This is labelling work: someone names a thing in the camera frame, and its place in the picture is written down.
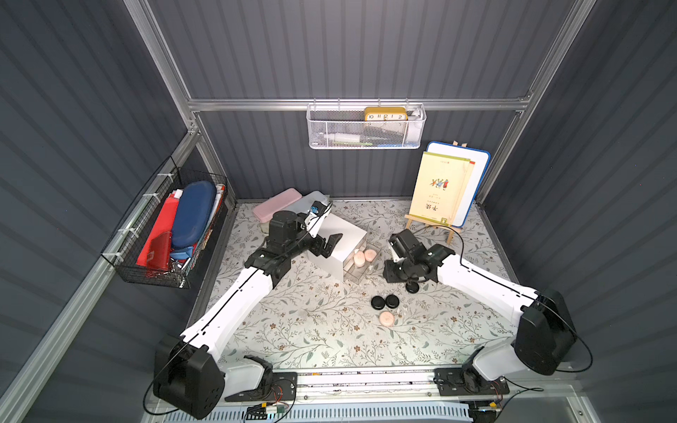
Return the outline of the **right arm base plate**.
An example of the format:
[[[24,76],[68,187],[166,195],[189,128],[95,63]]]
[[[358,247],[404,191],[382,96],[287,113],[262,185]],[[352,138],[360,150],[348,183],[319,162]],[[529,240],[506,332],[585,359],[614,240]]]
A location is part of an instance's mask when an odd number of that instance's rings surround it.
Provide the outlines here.
[[[502,398],[510,393],[504,378],[488,381],[472,368],[436,368],[433,383],[441,397],[495,396]]]

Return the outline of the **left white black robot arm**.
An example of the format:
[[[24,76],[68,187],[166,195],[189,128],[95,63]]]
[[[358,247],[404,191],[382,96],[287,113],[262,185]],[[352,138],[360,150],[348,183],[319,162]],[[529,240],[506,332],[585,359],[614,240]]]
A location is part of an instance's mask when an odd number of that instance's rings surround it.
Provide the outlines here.
[[[248,355],[240,364],[221,369],[218,360],[249,313],[289,272],[305,251],[330,257],[341,234],[320,236],[331,204],[315,202],[307,213],[277,211],[269,234],[245,260],[225,294],[180,336],[158,343],[153,380],[147,393],[174,405],[195,419],[206,417],[222,398],[238,394],[267,398],[273,393],[273,368]]]

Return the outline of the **pink earphone case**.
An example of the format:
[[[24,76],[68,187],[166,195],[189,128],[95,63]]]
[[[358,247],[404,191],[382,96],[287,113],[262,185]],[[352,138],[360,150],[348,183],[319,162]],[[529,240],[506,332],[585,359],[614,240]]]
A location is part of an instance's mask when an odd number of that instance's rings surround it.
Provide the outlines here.
[[[359,251],[359,250],[358,250],[358,251],[354,254],[354,265],[355,265],[357,268],[361,268],[361,267],[365,266],[365,264],[366,264],[366,260],[365,260],[363,251]]]
[[[389,311],[383,311],[379,315],[378,320],[384,327],[392,327],[395,324],[395,316]]]
[[[363,254],[367,263],[373,263],[377,258],[377,252],[372,249],[364,250]]]

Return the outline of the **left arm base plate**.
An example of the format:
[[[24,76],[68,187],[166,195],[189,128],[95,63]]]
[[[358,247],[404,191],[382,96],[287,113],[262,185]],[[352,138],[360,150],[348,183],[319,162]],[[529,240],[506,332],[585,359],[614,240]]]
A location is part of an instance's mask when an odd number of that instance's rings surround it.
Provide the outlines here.
[[[296,372],[273,372],[264,376],[257,388],[238,392],[224,398],[227,403],[235,402],[270,402],[276,400],[289,402],[296,398],[298,374]]]

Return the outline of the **white drawer cabinet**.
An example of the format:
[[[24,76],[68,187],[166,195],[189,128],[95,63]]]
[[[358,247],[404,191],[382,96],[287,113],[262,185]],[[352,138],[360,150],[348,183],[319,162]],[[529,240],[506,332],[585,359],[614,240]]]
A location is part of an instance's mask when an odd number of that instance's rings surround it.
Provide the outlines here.
[[[328,239],[333,234],[342,234],[342,237],[330,257],[316,257],[310,252],[306,252],[305,257],[318,269],[343,282],[347,271],[354,266],[355,251],[366,248],[368,232],[332,213],[324,220],[319,235]]]

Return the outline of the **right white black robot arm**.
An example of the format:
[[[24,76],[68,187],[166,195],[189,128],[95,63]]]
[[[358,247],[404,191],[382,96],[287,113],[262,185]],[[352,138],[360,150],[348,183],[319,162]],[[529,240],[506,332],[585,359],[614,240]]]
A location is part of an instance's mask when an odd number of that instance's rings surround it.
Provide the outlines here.
[[[463,383],[478,389],[503,376],[531,370],[550,376],[579,336],[564,297],[495,276],[451,248],[429,247],[405,229],[388,240],[392,258],[384,262],[388,283],[432,281],[452,287],[490,307],[517,328],[511,338],[492,341],[473,352],[462,366]]]

